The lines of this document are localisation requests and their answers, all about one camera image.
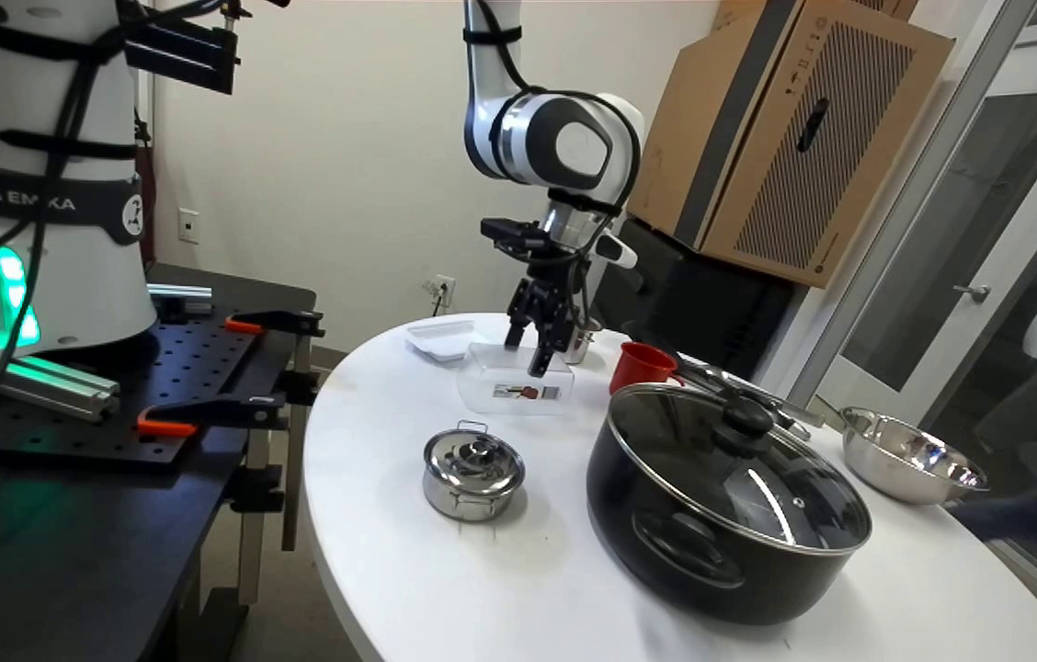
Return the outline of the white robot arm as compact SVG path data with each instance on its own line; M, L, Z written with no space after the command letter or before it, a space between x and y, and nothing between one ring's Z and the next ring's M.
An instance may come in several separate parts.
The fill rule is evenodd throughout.
M544 90L518 75L521 0L464 0L467 110L464 151L493 182L549 193L542 222L486 216L477 232L527 264L510 301L505 345L537 333L531 371L554 355L587 345L591 262L631 268L635 252L619 241L641 177L641 130L621 96Z

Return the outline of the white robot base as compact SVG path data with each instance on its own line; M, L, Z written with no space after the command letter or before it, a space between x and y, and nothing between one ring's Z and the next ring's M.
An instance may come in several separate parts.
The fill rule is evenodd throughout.
M155 323L136 75L119 0L0 0L0 350Z

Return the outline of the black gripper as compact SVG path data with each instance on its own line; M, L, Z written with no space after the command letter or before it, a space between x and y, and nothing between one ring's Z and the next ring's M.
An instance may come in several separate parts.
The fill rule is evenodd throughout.
M553 367L553 357L569 345L569 328L583 322L580 290L591 262L631 268L635 252L609 227L583 241L580 252L560 246L537 222L486 216L481 236L508 259L527 264L527 276L508 306L505 350L521 345L527 328L537 328L534 374Z

